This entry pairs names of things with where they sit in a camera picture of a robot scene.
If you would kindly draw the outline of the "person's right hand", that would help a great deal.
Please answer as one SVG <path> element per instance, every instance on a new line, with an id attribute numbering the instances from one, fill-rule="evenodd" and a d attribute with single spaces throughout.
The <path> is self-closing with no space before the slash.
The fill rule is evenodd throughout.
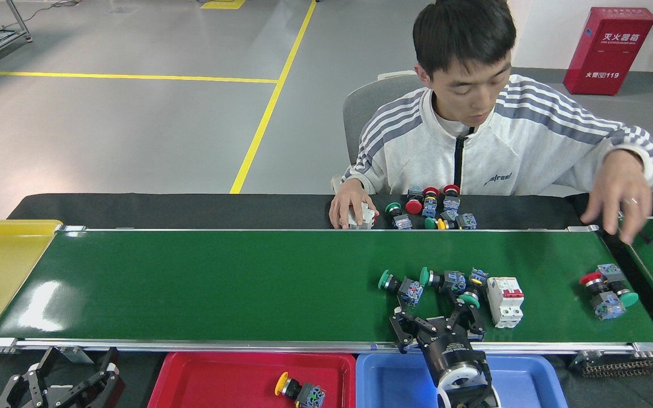
<path id="1" fill-rule="evenodd" d="M 334 229 L 349 229 L 349 216 L 353 214 L 353 219 L 357 225 L 363 224 L 362 204 L 366 203 L 367 207 L 374 211 L 373 217 L 379 216 L 379 211 L 374 206 L 371 197 L 366 193 L 361 181 L 357 178 L 350 178 L 344 181 L 329 208 L 329 220 Z"/>

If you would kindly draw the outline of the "person's left hand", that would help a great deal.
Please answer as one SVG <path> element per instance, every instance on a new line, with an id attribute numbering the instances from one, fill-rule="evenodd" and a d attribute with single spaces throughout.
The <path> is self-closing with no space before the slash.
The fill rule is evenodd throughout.
<path id="1" fill-rule="evenodd" d="M 580 217 L 589 224 L 602 216 L 602 227 L 630 245 L 635 240 L 653 207 L 653 193 L 643 174 L 640 159 L 628 150 L 614 150 L 606 155 L 585 212 Z"/>

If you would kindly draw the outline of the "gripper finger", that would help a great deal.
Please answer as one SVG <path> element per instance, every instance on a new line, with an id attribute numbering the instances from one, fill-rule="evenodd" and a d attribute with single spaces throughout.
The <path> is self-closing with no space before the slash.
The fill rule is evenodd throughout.
<path id="1" fill-rule="evenodd" d="M 46 377 L 59 359 L 61 353 L 56 348 L 48 348 L 38 364 L 29 367 L 22 375 L 13 375 L 0 395 L 0 407 L 23 407 L 24 397 L 29 397 L 29 407 L 51 406 L 47 398 Z"/>
<path id="2" fill-rule="evenodd" d="M 426 349 L 438 337 L 439 317 L 420 318 L 396 307 L 389 322 L 401 354 L 417 347 Z"/>
<path id="3" fill-rule="evenodd" d="M 114 407 L 125 388 L 116 363 L 119 351 L 109 348 L 104 360 L 89 378 L 71 388 L 73 407 Z"/>
<path id="4" fill-rule="evenodd" d="M 483 341 L 485 325 L 477 307 L 455 307 L 446 320 L 446 328 L 455 333 L 461 333 L 470 341 Z"/>

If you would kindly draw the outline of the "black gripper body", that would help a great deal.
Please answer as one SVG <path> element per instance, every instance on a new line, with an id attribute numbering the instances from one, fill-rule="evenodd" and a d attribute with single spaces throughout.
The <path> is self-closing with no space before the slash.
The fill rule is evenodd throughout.
<path id="1" fill-rule="evenodd" d="M 83 393 L 75 388 L 48 387 L 36 407 L 84 407 Z"/>
<path id="2" fill-rule="evenodd" d="M 487 370 L 485 353 L 474 351 L 464 336 L 423 333 L 417 340 L 433 381 L 475 381 Z"/>

